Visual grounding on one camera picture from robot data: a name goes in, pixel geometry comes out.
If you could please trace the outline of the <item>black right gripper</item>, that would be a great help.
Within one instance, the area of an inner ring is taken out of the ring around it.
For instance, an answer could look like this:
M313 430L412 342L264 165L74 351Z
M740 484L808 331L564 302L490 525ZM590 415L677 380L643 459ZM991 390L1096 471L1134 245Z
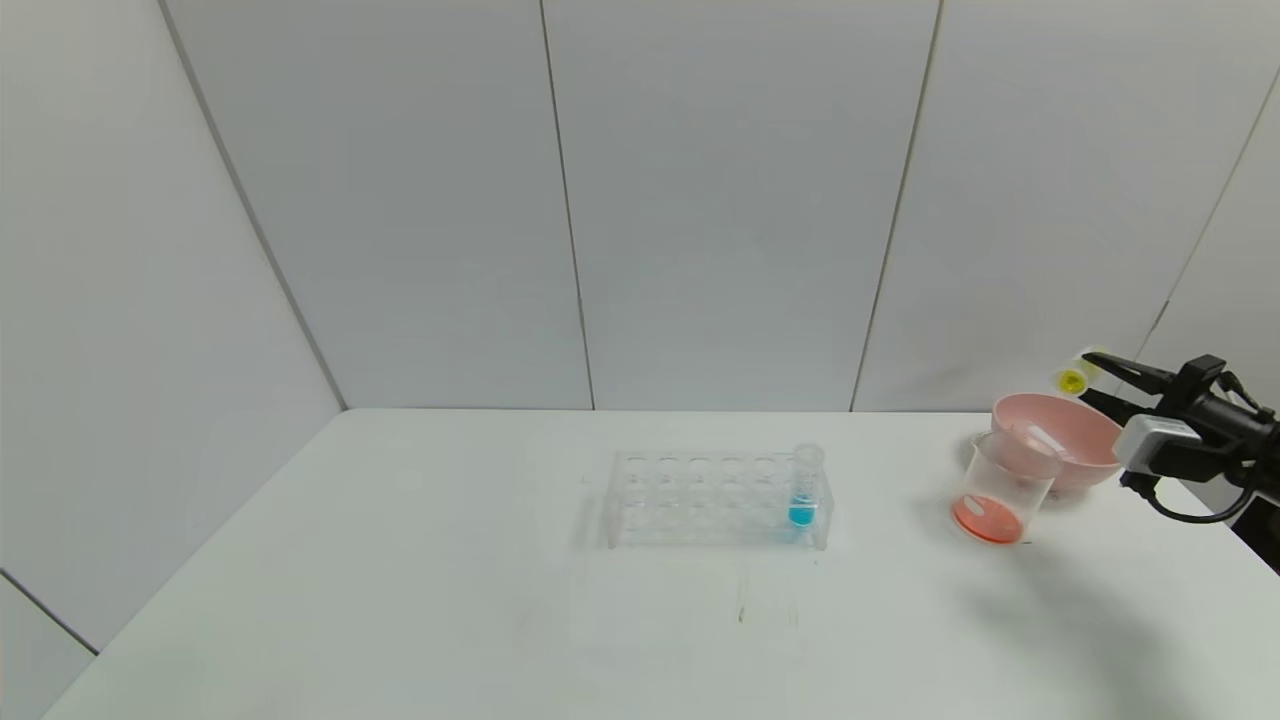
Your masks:
M1187 424L1216 454L1263 457L1272 450L1272 409L1257 401L1221 357L1202 355L1175 374L1098 351L1084 352L1082 360L1144 395L1161 395L1155 413ZM1151 407L1098 389L1076 398L1117 427L1152 414Z

